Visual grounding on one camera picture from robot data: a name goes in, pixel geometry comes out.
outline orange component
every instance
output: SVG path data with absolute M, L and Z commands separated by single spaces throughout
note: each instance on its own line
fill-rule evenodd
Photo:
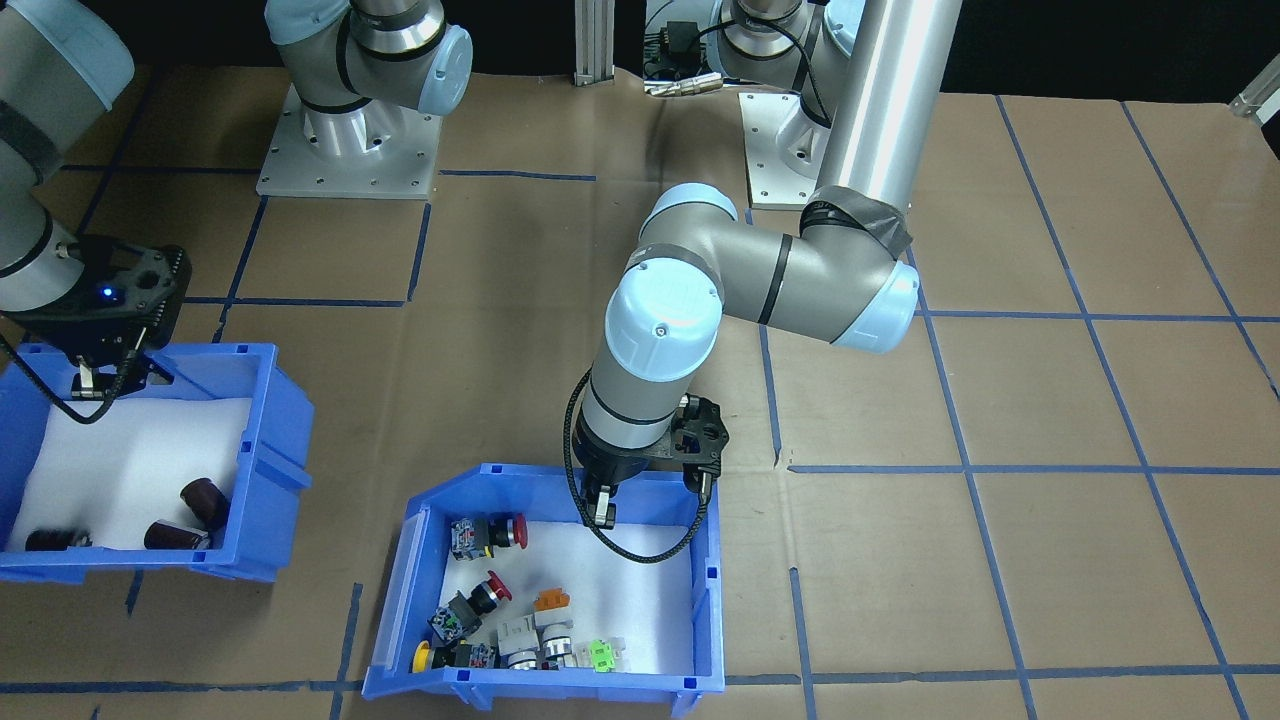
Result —
M 564 588 L 543 591 L 534 601 L 534 610 L 556 610 L 557 607 L 568 607 L 568 596 L 564 594 Z

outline blue grid line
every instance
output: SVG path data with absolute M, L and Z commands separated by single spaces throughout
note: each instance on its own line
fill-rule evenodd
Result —
M 1016 680 L 1018 670 L 937 670 L 927 673 L 819 673 L 819 685 L 864 685 L 893 683 L 987 683 Z
M 800 592 L 800 570 L 791 568 L 791 610 L 796 616 L 796 642 L 800 646 L 800 684 L 804 685 L 805 717 L 818 720 L 818 701 L 813 694 L 813 665 L 809 661 L 809 628 L 804 619 L 804 596 Z
M 142 592 L 142 578 L 146 573 L 142 570 L 133 571 L 133 582 L 129 583 L 129 594 L 124 597 L 124 611 L 129 618 L 133 618 L 133 609 L 138 606 L 138 593 Z
M 1280 676 L 1280 665 L 1231 665 L 1236 675 Z M 1220 676 L 1217 665 L 1132 665 L 1101 667 L 1029 667 L 1033 680 L 1071 680 L 1087 678 L 1183 678 Z M 859 685 L 897 683 L 986 683 L 1015 680 L 1016 670 L 933 670 L 884 673 L 814 673 L 815 685 Z M 120 682 L 47 682 L 0 683 L 0 694 L 154 694 L 154 693 L 296 693 L 296 692 L 356 692 L 360 680 L 283 680 L 278 683 L 169 683 L 163 680 Z M 765 675 L 727 675 L 724 684 L 742 685 L 800 685 L 799 675 L 780 673 Z
M 800 675 L 778 673 L 774 675 L 726 675 L 726 685 L 799 685 Z
M 266 215 L 269 197 L 262 196 L 257 201 L 257 211 L 253 214 L 253 223 L 248 228 L 248 237 L 244 238 L 244 250 L 241 251 L 239 261 L 236 264 L 236 274 L 232 275 L 232 286 L 227 290 L 227 299 L 223 301 L 223 313 L 218 318 L 218 331 L 214 332 L 214 342 L 223 341 L 223 331 L 227 329 L 227 315 L 236 305 L 236 295 L 239 292 L 239 283 L 244 278 L 244 268 L 248 266 L 248 256 L 253 252 L 253 243 L 257 241 L 257 231 L 262 227 L 262 217 Z
M 403 307 L 403 300 L 343 300 L 311 297 L 233 297 L 230 305 L 288 305 L 302 307 Z
M 915 254 L 906 250 L 908 260 L 915 265 Z M 1023 660 L 1023 647 L 1018 641 L 1018 628 L 1014 626 L 1014 614 L 1009 607 L 1009 596 L 1005 592 L 1005 582 L 1000 574 L 1000 562 L 996 559 L 996 546 L 991 541 L 991 529 L 987 527 L 987 514 L 982 509 L 982 496 L 978 493 L 978 480 L 974 478 L 973 468 L 969 462 L 969 447 L 964 441 L 964 430 L 960 428 L 960 415 L 956 413 L 955 397 L 951 395 L 951 382 L 947 379 L 946 365 L 942 363 L 942 347 L 938 345 L 938 336 L 933 327 L 933 318 L 929 315 L 929 302 L 924 297 L 924 286 L 920 286 L 920 309 L 924 310 L 924 329 L 929 336 L 929 347 L 933 351 L 933 363 L 937 365 L 938 382 L 942 386 L 942 398 L 947 406 L 947 416 L 951 420 L 951 432 L 955 436 L 956 450 L 960 452 L 960 464 L 964 470 L 965 486 L 969 488 L 969 502 L 973 505 L 973 514 L 978 521 L 978 534 L 982 537 L 982 550 L 987 556 L 987 566 L 991 569 L 991 580 L 996 591 L 996 601 L 1000 605 L 1000 615 L 1005 623 L 1005 633 L 1009 635 L 1009 651 L 1014 657 L 1014 670 L 1018 676 L 1018 685 L 1023 692 L 1023 705 L 1027 706 L 1027 719 L 1036 720 L 1036 698 L 1032 696 L 1030 678 L 1027 675 L 1027 662 Z
M 101 173 L 109 169 L 127 176 L 256 176 L 261 168 L 196 168 L 175 165 L 63 165 L 63 170 Z
M 413 274 L 408 277 L 408 295 L 406 301 L 413 302 L 413 292 L 417 290 L 417 279 L 422 273 L 422 255 L 426 252 L 426 232 L 431 225 L 431 204 L 422 206 L 422 223 L 417 229 L 417 250 L 413 251 Z
M 93 197 L 88 201 L 88 208 L 84 209 L 84 215 L 81 218 L 79 227 L 76 228 L 76 234 L 81 236 L 88 231 L 90 222 L 93 219 L 93 213 L 97 211 L 99 204 L 102 201 L 102 196 L 106 195 L 106 186 L 111 182 L 111 177 L 120 167 L 120 160 L 124 158 L 124 150 L 128 147 L 129 141 L 133 140 L 133 133 L 138 129 L 138 123 L 142 122 L 142 111 L 146 109 L 147 104 L 151 101 L 151 95 L 156 88 L 156 77 L 160 73 L 151 73 L 147 78 L 147 85 L 142 88 L 142 97 L 138 99 L 138 106 L 133 109 L 133 115 L 129 118 L 129 124 L 124 126 L 124 133 L 120 135 L 120 142 L 115 146 L 115 152 L 111 154 L 111 159 L 108 165 L 102 168 L 102 178 L 97 182 L 97 188 L 93 190 Z
M 1018 161 L 1021 163 L 1023 173 L 1027 176 L 1027 182 L 1030 186 L 1032 195 L 1036 197 L 1041 218 L 1044 220 L 1044 228 L 1048 231 L 1050 240 L 1053 242 L 1053 250 L 1057 252 L 1059 260 L 1062 263 L 1062 269 L 1066 273 L 1066 281 L 1071 286 L 1071 293 L 1075 296 L 1080 313 L 1087 314 L 1088 309 L 1084 304 L 1084 296 L 1080 292 L 1079 284 L 1075 282 L 1075 274 L 1071 272 L 1070 263 L 1066 260 L 1066 252 L 1064 251 L 1062 242 L 1057 236 L 1057 229 L 1053 227 L 1053 219 L 1048 214 L 1048 208 L 1044 204 L 1044 197 L 1041 195 L 1039 186 L 1036 183 L 1036 177 L 1032 174 L 1027 154 L 1023 152 L 1021 142 L 1018 141 L 1018 133 L 1014 131 L 1014 123 L 1009 117 L 1009 111 L 1005 109 L 1005 101 L 998 95 L 995 97 L 996 106 L 1000 109 L 1000 115 L 1005 122 L 1005 128 L 1009 131 L 1009 138 L 1014 143 L 1014 150 L 1018 152 Z M 1155 473 L 1147 460 L 1147 452 L 1138 437 L 1137 427 L 1129 414 L 1129 407 L 1125 404 L 1124 395 L 1120 392 L 1120 386 L 1116 383 L 1115 373 L 1111 370 L 1111 363 L 1107 360 L 1106 351 L 1102 348 L 1102 341 L 1098 337 L 1097 328 L 1089 318 L 1084 319 L 1084 327 L 1089 331 L 1089 340 L 1093 342 L 1093 350 L 1098 355 L 1098 363 L 1102 365 L 1102 372 L 1106 374 L 1107 384 L 1111 387 L 1111 395 L 1115 397 L 1116 406 L 1120 410 L 1120 416 L 1124 419 L 1125 430 L 1128 430 L 1133 448 L 1138 454 L 1138 462 L 1146 470 L 1143 474 L 1146 475 L 1151 497 L 1156 503 L 1156 511 L 1160 514 L 1160 521 L 1165 525 L 1165 533 L 1169 536 L 1169 543 L 1172 547 L 1174 555 L 1178 559 L 1178 565 L 1183 571 L 1183 579 L 1187 582 L 1187 589 L 1190 592 L 1192 600 L 1196 603 L 1196 611 L 1199 614 L 1201 621 L 1204 625 L 1204 633 L 1208 635 L 1210 644 L 1213 647 L 1213 655 L 1217 657 L 1219 667 L 1222 676 L 1226 679 L 1226 687 L 1231 692 L 1231 700 L 1235 702 L 1235 710 L 1242 720 L 1248 720 L 1249 712 L 1244 707 L 1244 700 L 1240 697 L 1240 689 L 1236 687 L 1235 676 L 1231 674 L 1231 669 L 1226 662 L 1226 653 L 1222 651 L 1222 643 L 1219 641 L 1217 630 L 1213 629 L 1213 621 L 1210 619 L 1208 611 L 1204 609 L 1204 602 L 1201 600 L 1199 588 L 1196 585 L 1196 578 L 1192 575 L 1190 565 L 1187 562 L 1187 553 L 1183 552 L 1181 542 L 1179 542 L 1178 533 L 1174 530 L 1172 520 L 1165 507 L 1165 500 L 1160 493 L 1160 487 L 1156 484 Z
M 755 217 L 751 215 L 750 206 L 742 210 L 742 217 L 746 219 L 746 224 L 755 224 Z M 764 361 L 764 397 L 769 404 L 769 433 L 773 436 L 773 464 L 777 465 L 778 460 L 782 459 L 782 424 L 778 421 L 778 389 L 773 382 L 773 356 L 769 354 L 769 328 L 767 325 L 758 327 L 760 328 L 760 357 Z
M 1024 311 L 1024 310 L 916 310 L 915 316 L 923 318 L 925 314 L 933 318 L 998 318 L 998 319 L 1029 319 L 1029 320 L 1117 320 L 1139 323 L 1280 323 L 1280 316 L 1275 315 L 1161 315 L 1143 313 L 1050 313 L 1050 311 Z
M 1169 184 L 1169 179 L 1165 177 L 1165 170 L 1160 168 L 1160 163 L 1156 160 L 1156 155 L 1151 151 L 1151 146 L 1147 145 L 1147 138 L 1143 137 L 1142 131 L 1138 129 L 1138 120 L 1134 119 L 1133 113 L 1129 111 L 1129 105 L 1126 102 L 1120 102 L 1120 109 L 1124 110 L 1124 117 L 1129 120 L 1129 127 L 1133 128 L 1133 133 L 1138 137 L 1138 142 L 1142 145 L 1142 151 L 1147 154 L 1147 160 L 1151 161 L 1151 168 L 1156 170 L 1156 177 L 1160 178 L 1160 184 L 1165 187 L 1165 195 L 1169 196 L 1169 201 L 1172 202 L 1174 210 L 1178 211 L 1178 219 L 1183 222 L 1183 228 L 1187 229 L 1187 237 L 1190 238 L 1192 246 L 1196 247 L 1196 254 L 1199 255 L 1201 263 L 1204 265 L 1204 270 L 1208 273 L 1208 278 L 1213 281 L 1213 288 L 1217 290 L 1219 297 L 1222 299 L 1222 305 L 1226 306 L 1228 314 L 1235 322 L 1235 329 L 1240 331 L 1240 337 L 1244 338 L 1244 345 L 1249 348 L 1253 355 L 1253 360 L 1262 369 L 1262 374 L 1266 375 L 1267 383 L 1271 386 L 1271 392 L 1280 398 L 1280 389 L 1276 388 L 1276 380 L 1271 375 L 1271 370 L 1267 369 L 1266 361 L 1258 352 L 1256 345 L 1253 345 L 1253 338 L 1249 337 L 1249 331 L 1240 322 L 1239 313 L 1235 311 L 1235 305 L 1231 299 L 1226 295 L 1226 288 L 1222 286 L 1222 281 L 1219 279 L 1217 272 L 1213 270 L 1213 263 L 1210 261 L 1208 254 L 1204 252 L 1204 246 L 1201 245 L 1199 237 L 1192 228 L 1192 223 L 1187 219 L 1187 213 L 1183 210 L 1183 204 L 1178 201 L 1178 196 L 1174 195 L 1174 188 Z
M 439 174 L 466 177 L 466 178 L 530 178 L 530 179 L 595 182 L 595 176 L 575 176 L 566 173 L 534 173 L 529 170 L 440 170 Z
M 364 594 L 365 585 L 355 583 L 351 585 L 351 607 L 347 610 L 347 630 L 342 637 L 342 659 L 338 661 L 338 676 L 334 682 L 333 701 L 329 703 L 329 720 L 338 720 L 342 715 L 342 684 L 347 682 L 347 670 L 351 669 L 351 648 L 356 643 L 356 623 L 360 620 L 360 596 Z
M 806 475 L 936 475 L 963 473 L 965 465 L 788 465 Z M 1146 474 L 1156 475 L 1247 475 L 1276 477 L 1280 468 L 1221 468 L 1210 465 L 968 465 L 977 475 L 1034 474 Z

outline black cable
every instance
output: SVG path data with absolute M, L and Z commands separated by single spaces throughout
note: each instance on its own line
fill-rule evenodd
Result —
M 40 379 L 40 375 L 37 375 L 36 372 L 31 369 L 31 365 L 28 365 L 27 361 L 23 360 L 20 355 L 18 355 L 18 351 L 14 350 L 12 345 L 9 345 L 9 341 L 5 340 L 3 334 L 0 334 L 0 351 L 3 351 L 5 355 L 9 356 L 10 360 L 13 360 L 13 364 L 17 365 L 19 370 L 22 370 L 22 374 L 27 375 L 27 378 L 32 382 L 32 384 L 36 386 L 36 389 L 38 389 L 41 395 L 44 395 L 50 402 L 54 404 L 54 407 L 58 407 L 68 418 L 76 420 L 82 425 L 92 425 L 93 423 L 101 420 L 102 415 L 106 415 L 106 411 L 111 409 L 111 404 L 115 402 L 115 398 L 119 397 L 120 391 L 124 389 L 124 378 L 133 372 L 133 365 L 138 360 L 137 350 L 129 350 L 124 355 L 124 360 L 115 369 L 116 370 L 115 382 L 111 383 L 111 387 L 108 388 L 106 393 L 102 395 L 102 404 L 97 406 L 97 410 L 95 410 L 92 415 L 86 416 L 81 415 L 76 410 L 72 410 L 70 405 L 67 405 L 67 402 L 64 402 L 63 398 L 58 397 L 58 395 L 54 393 L 52 388 L 45 384 L 45 380 Z
M 818 78 L 814 77 L 813 74 L 813 58 L 809 56 L 809 51 L 804 49 L 804 45 L 800 42 L 800 38 L 792 35 L 791 31 L 788 31 L 787 28 L 780 26 L 773 20 L 767 20 L 764 18 L 756 18 L 756 17 L 753 17 L 751 19 L 772 29 L 773 32 L 782 35 L 783 37 L 791 41 L 792 47 L 800 51 L 800 61 L 804 63 L 805 74 L 809 76 L 809 85 L 813 87 L 813 99 L 818 101 L 818 110 L 822 113 L 822 118 L 827 122 L 827 126 L 831 127 L 832 123 L 831 113 L 827 111 L 827 106 L 823 105 L 822 102 L 822 94 L 818 91 Z
M 672 546 L 671 550 L 659 555 L 636 555 L 609 539 L 608 536 L 600 530 L 600 528 L 595 527 L 595 521 L 590 518 L 590 514 L 586 510 L 586 501 L 584 501 L 582 496 L 577 492 L 577 480 L 573 478 L 573 450 L 571 447 L 571 438 L 573 434 L 573 407 L 577 406 L 577 398 L 582 395 L 582 388 L 586 387 L 586 383 L 590 379 L 591 370 L 588 370 L 586 374 L 582 375 L 582 379 L 577 382 L 577 387 L 573 388 L 573 393 L 568 397 L 568 407 L 564 409 L 564 479 L 568 482 L 568 493 L 573 497 L 573 505 L 577 507 L 577 514 L 582 518 L 582 524 L 590 528 L 591 533 L 594 533 L 605 547 L 622 557 L 644 565 L 653 565 L 655 562 L 662 562 L 663 560 L 669 560 L 689 547 L 694 536 L 698 534 L 698 529 L 703 527 L 703 520 L 707 519 L 707 502 L 701 500 L 698 501 L 698 514 L 694 516 L 694 523 L 689 525 L 689 532 L 685 533 L 685 537 L 680 538 L 680 542 Z
M 658 19 L 658 15 L 660 15 L 663 10 L 666 10 L 667 8 L 669 8 L 669 6 L 675 5 L 675 4 L 676 4 L 676 0 L 668 0 L 666 5 L 663 5 L 662 8 L 658 8 L 657 10 L 654 10 L 653 14 L 649 15 L 649 19 L 644 22 L 644 31 L 649 32 L 649 26 L 653 24 L 653 20 Z

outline black background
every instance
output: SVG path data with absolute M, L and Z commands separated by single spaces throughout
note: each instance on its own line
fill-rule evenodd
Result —
M 262 22 L 264 0 L 83 1 L 140 63 L 280 64 Z M 444 5 L 475 38 L 476 72 L 571 72 L 572 0 Z M 616 61 L 632 72 L 644 5 L 617 0 Z M 1280 0 L 966 0 L 943 90 L 1225 102 L 1277 53 Z

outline metal pole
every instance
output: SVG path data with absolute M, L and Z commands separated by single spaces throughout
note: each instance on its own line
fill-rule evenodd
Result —
M 419 0 L 353 0 L 357 10 L 375 18 L 390 18 L 417 6 Z
M 613 79 L 613 4 L 614 0 L 576 0 L 573 4 L 576 86 Z
M 906 213 L 961 0 L 869 0 L 818 172 Z
M 785 18 L 795 12 L 804 0 L 737 0 L 746 14 L 767 20 Z

